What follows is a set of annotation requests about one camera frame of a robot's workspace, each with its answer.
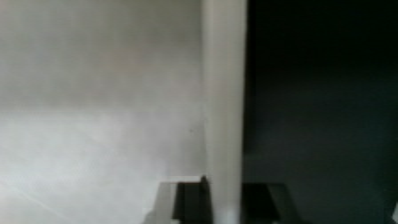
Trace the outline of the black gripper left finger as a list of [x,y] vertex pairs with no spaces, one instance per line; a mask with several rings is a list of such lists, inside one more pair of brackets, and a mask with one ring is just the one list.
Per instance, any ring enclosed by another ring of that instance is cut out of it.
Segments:
[[173,219],[180,224],[214,224],[212,191],[207,177],[176,185]]

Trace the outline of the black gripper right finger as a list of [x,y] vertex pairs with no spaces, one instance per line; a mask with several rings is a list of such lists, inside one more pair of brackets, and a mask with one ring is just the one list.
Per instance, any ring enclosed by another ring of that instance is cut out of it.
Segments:
[[242,224],[304,224],[288,187],[281,183],[242,186]]

